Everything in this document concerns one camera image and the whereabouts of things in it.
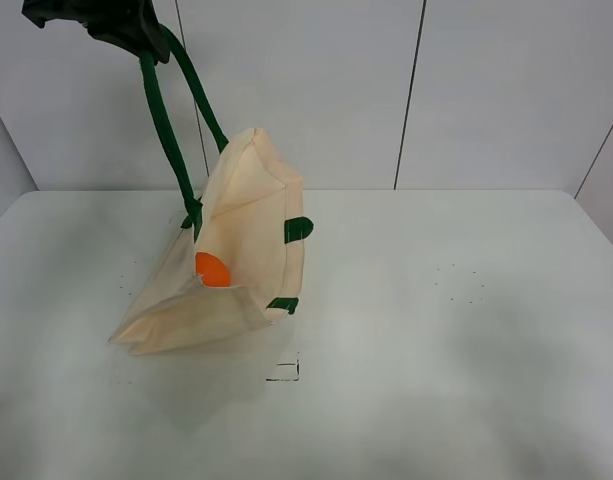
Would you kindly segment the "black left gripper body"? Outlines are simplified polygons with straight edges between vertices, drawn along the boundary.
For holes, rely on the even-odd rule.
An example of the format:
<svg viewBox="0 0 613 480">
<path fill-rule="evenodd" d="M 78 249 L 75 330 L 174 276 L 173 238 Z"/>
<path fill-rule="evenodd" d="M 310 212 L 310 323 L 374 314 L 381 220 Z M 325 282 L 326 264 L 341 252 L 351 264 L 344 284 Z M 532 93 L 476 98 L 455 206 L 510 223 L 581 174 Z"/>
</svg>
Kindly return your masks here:
<svg viewBox="0 0 613 480">
<path fill-rule="evenodd" d="M 170 47 L 151 0 L 25 0 L 22 14 L 39 28 L 53 20 L 75 21 L 96 40 L 169 62 Z"/>
</svg>

